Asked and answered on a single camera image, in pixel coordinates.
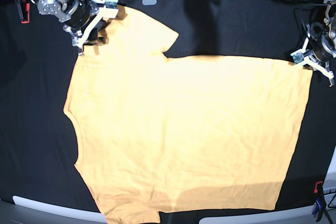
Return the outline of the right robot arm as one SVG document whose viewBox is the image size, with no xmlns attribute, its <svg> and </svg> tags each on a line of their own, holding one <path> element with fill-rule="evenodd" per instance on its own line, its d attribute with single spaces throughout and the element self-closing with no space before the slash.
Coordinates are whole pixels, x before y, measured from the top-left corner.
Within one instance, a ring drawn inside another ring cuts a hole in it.
<svg viewBox="0 0 336 224">
<path fill-rule="evenodd" d="M 21 11 L 21 22 L 29 22 L 30 4 L 35 4 L 41 15 L 53 15 L 71 35 L 72 45 L 82 55 L 85 45 L 105 44 L 99 33 L 107 26 L 106 19 L 114 19 L 119 12 L 119 0 L 16 0 Z"/>
</svg>

